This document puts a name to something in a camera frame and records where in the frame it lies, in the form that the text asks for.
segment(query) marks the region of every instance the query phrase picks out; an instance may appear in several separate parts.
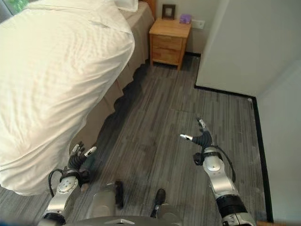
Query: robotic hand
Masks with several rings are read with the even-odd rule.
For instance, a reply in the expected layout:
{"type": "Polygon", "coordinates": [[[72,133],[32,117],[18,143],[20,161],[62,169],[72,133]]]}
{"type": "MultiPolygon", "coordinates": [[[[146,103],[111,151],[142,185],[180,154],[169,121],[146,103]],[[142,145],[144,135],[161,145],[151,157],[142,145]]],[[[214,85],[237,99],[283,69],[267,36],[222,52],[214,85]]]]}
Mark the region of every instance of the robotic hand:
{"type": "Polygon", "coordinates": [[[90,174],[87,170],[80,171],[81,165],[85,160],[96,151],[96,147],[85,151],[82,142],[75,145],[70,153],[68,166],[61,169],[53,170],[48,177],[49,190],[52,199],[43,214],[42,221],[39,226],[60,226],[66,223],[66,219],[70,214],[74,201],[80,194],[80,188],[83,184],[90,181],[90,174]],[[51,188],[51,178],[54,172],[60,172],[60,184],[56,188],[56,194],[53,194],[51,188]]]}
{"type": "Polygon", "coordinates": [[[232,162],[226,153],[219,147],[213,145],[210,131],[204,121],[197,118],[202,135],[192,137],[181,134],[180,137],[192,141],[202,147],[201,153],[196,153],[193,160],[196,165],[203,165],[210,179],[210,187],[213,191],[219,212],[222,216],[223,226],[256,226],[252,216],[247,212],[245,205],[240,199],[238,190],[234,186],[236,179],[232,162]],[[225,165],[222,161],[221,151],[226,156],[231,169],[232,179],[225,173],[225,165]]]}

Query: nightstand drawer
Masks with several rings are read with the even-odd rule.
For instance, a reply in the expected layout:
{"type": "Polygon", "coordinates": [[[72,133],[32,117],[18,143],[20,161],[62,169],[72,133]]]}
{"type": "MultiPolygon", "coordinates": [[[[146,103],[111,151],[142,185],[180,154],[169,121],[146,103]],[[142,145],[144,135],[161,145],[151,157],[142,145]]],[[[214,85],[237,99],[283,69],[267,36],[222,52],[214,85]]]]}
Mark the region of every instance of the nightstand drawer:
{"type": "Polygon", "coordinates": [[[181,51],[166,49],[166,48],[153,48],[152,58],[154,61],[159,60],[162,63],[177,65],[180,60],[181,51]]]}
{"type": "Polygon", "coordinates": [[[154,47],[181,50],[182,49],[182,38],[154,35],[153,45],[154,45],[154,47]]]}

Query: baseboard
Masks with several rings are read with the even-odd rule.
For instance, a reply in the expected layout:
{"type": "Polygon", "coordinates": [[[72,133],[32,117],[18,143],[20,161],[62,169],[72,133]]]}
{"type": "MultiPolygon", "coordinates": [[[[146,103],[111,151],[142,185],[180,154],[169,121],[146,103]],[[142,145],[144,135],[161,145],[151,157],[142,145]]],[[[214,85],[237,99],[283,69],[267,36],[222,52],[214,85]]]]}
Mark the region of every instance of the baseboard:
{"type": "Polygon", "coordinates": [[[185,52],[185,55],[194,56],[194,57],[201,57],[200,53],[185,52]]]}
{"type": "Polygon", "coordinates": [[[264,198],[265,198],[265,209],[267,212],[267,221],[273,223],[274,219],[273,219],[273,211],[272,211],[271,193],[270,193],[270,189],[269,189],[269,176],[268,176],[267,162],[266,162],[265,153],[264,153],[261,125],[260,125],[260,118],[259,118],[256,97],[248,96],[248,95],[240,94],[240,93],[235,93],[235,92],[228,92],[228,91],[219,90],[219,89],[201,87],[201,86],[197,86],[197,85],[195,85],[194,88],[252,99],[255,124],[256,124],[256,132],[257,132],[257,141],[258,141],[258,148],[259,148],[260,162],[261,162],[261,172],[262,172],[262,179],[263,179],[263,190],[264,190],[264,198]]]}

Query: white duvet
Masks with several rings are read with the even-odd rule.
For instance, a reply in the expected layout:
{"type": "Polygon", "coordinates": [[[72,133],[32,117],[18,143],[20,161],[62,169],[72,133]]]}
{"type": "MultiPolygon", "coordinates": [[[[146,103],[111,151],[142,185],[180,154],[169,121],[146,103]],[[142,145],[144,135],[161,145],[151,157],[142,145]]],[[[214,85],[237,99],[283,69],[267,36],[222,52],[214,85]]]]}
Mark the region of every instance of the white duvet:
{"type": "Polygon", "coordinates": [[[47,189],[134,50],[111,0],[40,0],[0,24],[0,184],[47,189]]]}

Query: vinyl flooring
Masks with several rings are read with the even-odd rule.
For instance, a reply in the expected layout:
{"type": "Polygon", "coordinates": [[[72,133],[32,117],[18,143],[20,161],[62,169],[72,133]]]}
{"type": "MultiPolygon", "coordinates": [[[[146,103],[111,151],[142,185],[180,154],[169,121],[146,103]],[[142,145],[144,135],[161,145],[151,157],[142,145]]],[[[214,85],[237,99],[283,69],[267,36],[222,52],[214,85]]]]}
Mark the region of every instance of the vinyl flooring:
{"type": "MultiPolygon", "coordinates": [[[[207,175],[192,160],[199,147],[178,137],[199,135],[196,116],[232,159],[247,209],[256,220],[266,220],[252,102],[194,89],[199,61],[185,56],[179,72],[149,63],[136,71],[102,127],[90,167],[92,183],[77,199],[68,222],[83,219],[93,194],[119,179],[125,185],[125,206],[117,214],[149,216],[156,191],[164,188],[166,201],[179,210],[185,226],[221,225],[207,175]]],[[[25,197],[0,188],[0,219],[35,225],[49,200],[49,194],[25,197]]]]}

